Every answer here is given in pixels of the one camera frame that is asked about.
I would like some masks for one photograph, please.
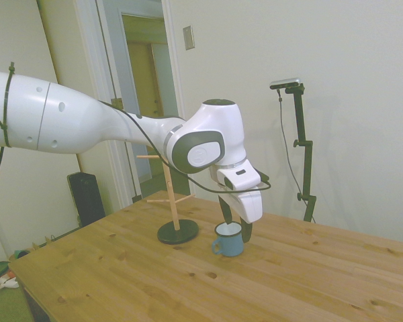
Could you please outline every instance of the wooden tabletop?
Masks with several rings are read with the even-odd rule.
[[[265,214],[226,258],[219,204],[177,208],[200,229],[185,244],[160,243],[170,209],[141,200],[10,267],[56,321],[403,321],[403,243]]]

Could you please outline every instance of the light switch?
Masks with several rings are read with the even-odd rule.
[[[194,36],[192,26],[183,28],[183,40],[185,41],[185,49],[193,49],[194,46]]]

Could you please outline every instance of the mug rim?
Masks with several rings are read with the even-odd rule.
[[[227,237],[234,237],[234,236],[237,236],[238,234],[242,233],[242,225],[241,225],[240,223],[238,223],[237,221],[232,221],[232,222],[231,222],[231,223],[237,223],[237,224],[240,226],[240,230],[239,230],[237,233],[233,233],[232,235],[222,235],[221,233],[218,233],[218,232],[216,231],[216,228],[218,228],[218,227],[221,226],[221,225],[224,225],[225,223],[227,223],[227,222],[223,221],[223,222],[217,224],[217,226],[215,226],[215,230],[214,230],[214,231],[215,231],[216,235],[218,235],[218,236],[220,236],[220,237],[227,238]]]

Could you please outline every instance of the mug handle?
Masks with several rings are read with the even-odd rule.
[[[215,250],[215,246],[216,246],[216,244],[218,244],[219,242],[220,242],[220,239],[218,238],[216,241],[214,241],[214,242],[212,243],[212,251],[213,251],[213,253],[214,253],[215,255],[218,255],[218,254],[221,254],[221,253],[222,253],[220,244],[218,245],[218,251]]]

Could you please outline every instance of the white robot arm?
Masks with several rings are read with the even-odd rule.
[[[7,81],[8,74],[0,72],[0,120]],[[221,194],[223,201],[246,223],[263,214],[257,189],[261,178],[246,159],[242,118],[232,101],[206,101],[188,121],[153,119],[20,75],[11,79],[7,96],[7,135],[12,147],[77,154],[105,140],[154,145],[170,165],[186,174],[210,167],[212,179],[226,192]],[[0,126],[0,146],[5,145]]]

